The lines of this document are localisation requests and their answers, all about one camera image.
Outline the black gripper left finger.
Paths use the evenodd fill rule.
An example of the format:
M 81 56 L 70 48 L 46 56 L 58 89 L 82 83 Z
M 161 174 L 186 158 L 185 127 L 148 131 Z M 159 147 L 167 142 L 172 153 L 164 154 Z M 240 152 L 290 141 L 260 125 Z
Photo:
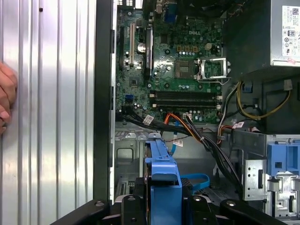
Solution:
M 104 200 L 91 200 L 54 225 L 146 225 L 146 186 L 144 178 L 135 180 L 131 195 L 120 195 L 113 205 Z

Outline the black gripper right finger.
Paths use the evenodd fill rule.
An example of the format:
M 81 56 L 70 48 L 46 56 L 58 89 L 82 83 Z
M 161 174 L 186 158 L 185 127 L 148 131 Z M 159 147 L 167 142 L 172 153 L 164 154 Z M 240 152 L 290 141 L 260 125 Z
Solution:
M 280 225 L 269 216 L 244 201 L 225 199 L 217 206 L 205 195 L 194 195 L 192 184 L 181 178 L 183 186 L 184 225 Z

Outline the person's bare hand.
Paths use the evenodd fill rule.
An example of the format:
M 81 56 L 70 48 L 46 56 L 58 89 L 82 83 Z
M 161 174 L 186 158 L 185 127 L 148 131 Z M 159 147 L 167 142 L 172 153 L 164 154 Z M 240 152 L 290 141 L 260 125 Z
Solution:
M 15 72 L 3 62 L 0 63 L 0 135 L 11 122 L 11 107 L 16 100 L 17 77 Z

